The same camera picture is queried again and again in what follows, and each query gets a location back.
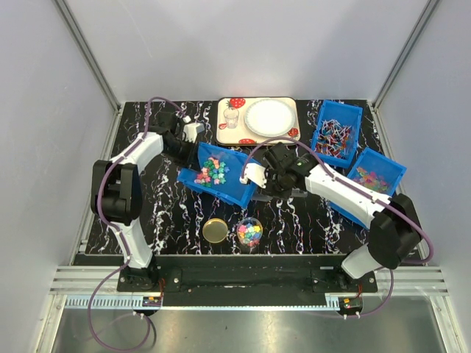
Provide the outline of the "clear plastic scoop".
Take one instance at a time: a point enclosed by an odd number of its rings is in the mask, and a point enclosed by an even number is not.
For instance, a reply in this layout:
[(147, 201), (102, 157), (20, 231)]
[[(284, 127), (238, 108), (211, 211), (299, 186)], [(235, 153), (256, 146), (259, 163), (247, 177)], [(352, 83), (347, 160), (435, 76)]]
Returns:
[(253, 201), (258, 202), (270, 202), (274, 199), (288, 200), (290, 198), (306, 198), (308, 193), (299, 189), (292, 189), (290, 191), (283, 192), (271, 192), (270, 190), (257, 188), (252, 196)]

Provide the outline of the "blue bin of star candies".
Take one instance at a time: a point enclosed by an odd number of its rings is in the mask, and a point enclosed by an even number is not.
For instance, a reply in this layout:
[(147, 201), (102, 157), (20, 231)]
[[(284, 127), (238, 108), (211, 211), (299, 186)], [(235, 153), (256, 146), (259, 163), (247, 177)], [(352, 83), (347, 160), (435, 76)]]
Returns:
[(197, 157), (196, 170), (182, 168), (177, 181), (197, 193), (208, 193), (225, 203), (246, 208), (257, 188), (256, 184), (243, 184), (239, 179), (247, 155), (200, 143)]

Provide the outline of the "scooped star candies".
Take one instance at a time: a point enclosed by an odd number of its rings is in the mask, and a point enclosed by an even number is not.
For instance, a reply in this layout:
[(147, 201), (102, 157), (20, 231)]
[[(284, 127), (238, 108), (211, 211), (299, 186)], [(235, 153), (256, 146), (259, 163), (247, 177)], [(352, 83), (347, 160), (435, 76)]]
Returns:
[(257, 246), (263, 234), (263, 227), (255, 219), (243, 220), (237, 226), (237, 236), (239, 242), (245, 246)]

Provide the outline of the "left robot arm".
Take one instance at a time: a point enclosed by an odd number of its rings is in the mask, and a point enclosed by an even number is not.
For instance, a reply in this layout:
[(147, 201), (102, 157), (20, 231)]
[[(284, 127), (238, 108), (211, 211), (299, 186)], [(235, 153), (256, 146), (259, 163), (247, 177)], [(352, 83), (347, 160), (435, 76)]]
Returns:
[(144, 200), (141, 172), (160, 155), (179, 167), (197, 167), (196, 139), (203, 131), (203, 124), (188, 116), (161, 113), (154, 126), (146, 119), (144, 131), (120, 154), (93, 165), (91, 210), (112, 230), (124, 255), (121, 280), (141, 290), (153, 290), (159, 281), (155, 256), (140, 222)]

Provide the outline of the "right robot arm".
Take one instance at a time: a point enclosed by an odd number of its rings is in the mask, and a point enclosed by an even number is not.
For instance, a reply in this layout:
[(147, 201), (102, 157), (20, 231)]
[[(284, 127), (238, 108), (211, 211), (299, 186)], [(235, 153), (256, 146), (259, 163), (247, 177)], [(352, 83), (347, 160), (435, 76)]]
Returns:
[(246, 164), (241, 180), (249, 179), (274, 198), (293, 189), (321, 196), (357, 218), (369, 233), (363, 246), (351, 251), (334, 273), (338, 289), (351, 291), (361, 277), (379, 268), (395, 270), (428, 236), (419, 224), (412, 200), (370, 190), (324, 163), (312, 150), (303, 155), (278, 143), (270, 147), (266, 165)]

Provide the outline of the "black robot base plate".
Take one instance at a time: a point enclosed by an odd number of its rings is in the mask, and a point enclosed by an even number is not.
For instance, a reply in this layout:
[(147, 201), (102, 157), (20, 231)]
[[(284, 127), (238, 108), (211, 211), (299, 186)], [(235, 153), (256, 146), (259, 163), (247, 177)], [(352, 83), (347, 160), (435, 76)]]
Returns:
[(341, 270), (342, 254), (159, 255), (138, 274), (123, 270), (119, 292), (193, 287), (250, 288), (294, 286), (315, 293), (375, 293), (373, 272), (351, 279)]

